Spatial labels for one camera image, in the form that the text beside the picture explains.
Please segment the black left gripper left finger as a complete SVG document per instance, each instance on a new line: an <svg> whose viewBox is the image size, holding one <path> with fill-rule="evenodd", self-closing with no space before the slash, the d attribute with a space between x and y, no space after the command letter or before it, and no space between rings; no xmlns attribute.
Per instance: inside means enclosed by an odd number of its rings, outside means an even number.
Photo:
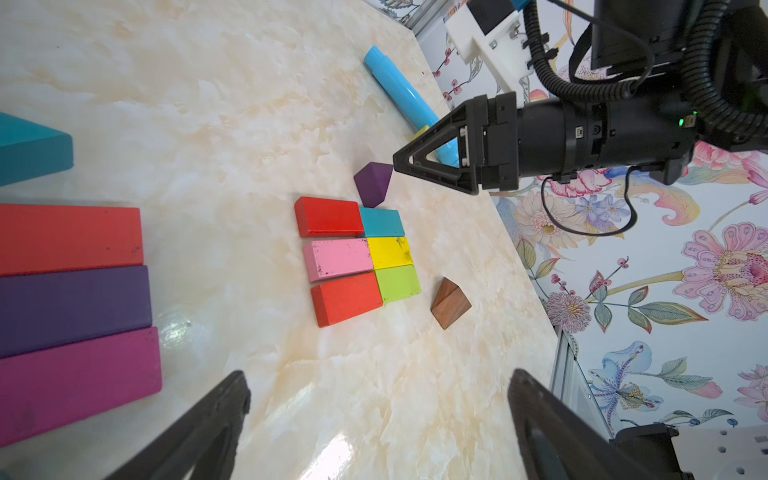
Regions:
<svg viewBox="0 0 768 480"><path fill-rule="evenodd" d="M250 409L245 374L231 372L111 479L229 479Z"/></svg>

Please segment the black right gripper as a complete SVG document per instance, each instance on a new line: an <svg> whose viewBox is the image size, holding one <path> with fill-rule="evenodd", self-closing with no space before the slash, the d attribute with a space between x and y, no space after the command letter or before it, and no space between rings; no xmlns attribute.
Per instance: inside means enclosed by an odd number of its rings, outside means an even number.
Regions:
<svg viewBox="0 0 768 480"><path fill-rule="evenodd" d="M674 94L593 104L550 99L515 114L502 104L496 113L487 126L488 98L463 102L398 150L394 170L468 195L480 185L512 191L525 177L565 181L614 167L634 167L670 185L697 141L695 129L680 124L686 107Z"/></svg>

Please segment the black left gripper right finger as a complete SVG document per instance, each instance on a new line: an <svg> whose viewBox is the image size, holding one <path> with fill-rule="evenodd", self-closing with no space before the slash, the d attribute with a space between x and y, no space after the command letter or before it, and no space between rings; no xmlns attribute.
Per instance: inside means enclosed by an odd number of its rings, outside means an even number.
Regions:
<svg viewBox="0 0 768 480"><path fill-rule="evenodd" d="M656 477L600 437L526 370L514 371L508 401L529 479Z"/></svg>

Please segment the purple triangle block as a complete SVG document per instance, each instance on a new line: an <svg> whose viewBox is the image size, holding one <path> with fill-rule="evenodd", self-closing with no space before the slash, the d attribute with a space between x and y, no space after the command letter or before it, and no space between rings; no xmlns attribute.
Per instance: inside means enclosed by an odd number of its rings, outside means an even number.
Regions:
<svg viewBox="0 0 768 480"><path fill-rule="evenodd" d="M393 171L391 164L369 162L353 176L364 207L375 208L385 201Z"/></svg>

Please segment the teal small block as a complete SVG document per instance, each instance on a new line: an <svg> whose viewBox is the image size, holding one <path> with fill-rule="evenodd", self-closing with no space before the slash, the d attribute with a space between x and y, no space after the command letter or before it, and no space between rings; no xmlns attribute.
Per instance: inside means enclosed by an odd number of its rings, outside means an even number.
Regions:
<svg viewBox="0 0 768 480"><path fill-rule="evenodd" d="M397 210L360 208L365 238L404 237L405 231Z"/></svg>

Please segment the yellow rectangular block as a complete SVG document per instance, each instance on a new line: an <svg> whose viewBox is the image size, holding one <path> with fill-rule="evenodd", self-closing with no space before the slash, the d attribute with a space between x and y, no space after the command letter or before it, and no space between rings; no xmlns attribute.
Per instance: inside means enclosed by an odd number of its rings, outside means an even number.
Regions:
<svg viewBox="0 0 768 480"><path fill-rule="evenodd" d="M375 270L413 264L410 245L406 237L370 237L367 239Z"/></svg>

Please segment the magenta rectangular block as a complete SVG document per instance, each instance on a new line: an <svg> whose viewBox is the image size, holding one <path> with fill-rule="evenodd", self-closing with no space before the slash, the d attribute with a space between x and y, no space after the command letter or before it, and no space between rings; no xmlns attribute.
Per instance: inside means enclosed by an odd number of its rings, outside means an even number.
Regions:
<svg viewBox="0 0 768 480"><path fill-rule="evenodd" d="M3 359L1 445L13 445L161 389L155 327Z"/></svg>

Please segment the green rectangular block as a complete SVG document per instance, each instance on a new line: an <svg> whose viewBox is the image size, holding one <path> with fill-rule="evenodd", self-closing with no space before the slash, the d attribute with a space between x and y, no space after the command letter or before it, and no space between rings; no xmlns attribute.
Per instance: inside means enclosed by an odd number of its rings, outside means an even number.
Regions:
<svg viewBox="0 0 768 480"><path fill-rule="evenodd" d="M375 275L384 304L421 293L420 282L413 265L376 270Z"/></svg>

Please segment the red rectangular block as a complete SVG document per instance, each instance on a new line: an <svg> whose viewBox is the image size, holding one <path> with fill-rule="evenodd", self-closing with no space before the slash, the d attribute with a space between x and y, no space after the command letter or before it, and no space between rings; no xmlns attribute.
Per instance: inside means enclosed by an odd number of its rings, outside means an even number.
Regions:
<svg viewBox="0 0 768 480"><path fill-rule="evenodd" d="M320 328L376 310L383 300L374 272L331 280L311 288Z"/></svg>
<svg viewBox="0 0 768 480"><path fill-rule="evenodd" d="M358 237L364 226L357 203L300 197L294 204L301 238Z"/></svg>
<svg viewBox="0 0 768 480"><path fill-rule="evenodd" d="M137 208L1 206L3 276L143 263L141 216Z"/></svg>

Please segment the pink rectangular block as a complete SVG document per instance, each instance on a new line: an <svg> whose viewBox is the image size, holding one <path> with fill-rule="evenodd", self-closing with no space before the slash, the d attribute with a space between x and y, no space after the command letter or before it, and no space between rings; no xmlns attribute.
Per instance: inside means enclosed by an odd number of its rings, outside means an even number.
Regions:
<svg viewBox="0 0 768 480"><path fill-rule="evenodd" d="M303 247L309 281L319 282L374 269L366 239L314 240Z"/></svg>

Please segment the purple rectangular block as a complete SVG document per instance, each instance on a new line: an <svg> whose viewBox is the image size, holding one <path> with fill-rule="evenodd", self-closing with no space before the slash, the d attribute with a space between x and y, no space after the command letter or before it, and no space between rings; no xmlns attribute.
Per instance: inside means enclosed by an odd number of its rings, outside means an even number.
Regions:
<svg viewBox="0 0 768 480"><path fill-rule="evenodd" d="M145 266L1 279L3 358L151 325Z"/></svg>

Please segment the teal triangle block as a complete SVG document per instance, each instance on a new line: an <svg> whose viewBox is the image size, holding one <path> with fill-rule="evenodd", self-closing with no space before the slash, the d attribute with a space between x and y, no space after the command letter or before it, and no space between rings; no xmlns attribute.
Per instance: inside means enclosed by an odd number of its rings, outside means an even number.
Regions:
<svg viewBox="0 0 768 480"><path fill-rule="evenodd" d="M31 121L1 114L1 185L69 170L72 136Z"/></svg>

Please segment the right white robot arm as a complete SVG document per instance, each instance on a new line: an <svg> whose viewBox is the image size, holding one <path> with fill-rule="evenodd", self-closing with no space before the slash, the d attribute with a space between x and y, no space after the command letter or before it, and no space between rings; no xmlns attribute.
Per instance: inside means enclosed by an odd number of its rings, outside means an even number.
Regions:
<svg viewBox="0 0 768 480"><path fill-rule="evenodd" d="M532 1L471 1L448 28L502 90L463 102L394 154L456 191L565 184L625 167L670 185L708 143L767 148L767 17L755 1L598 1L561 77Z"/></svg>

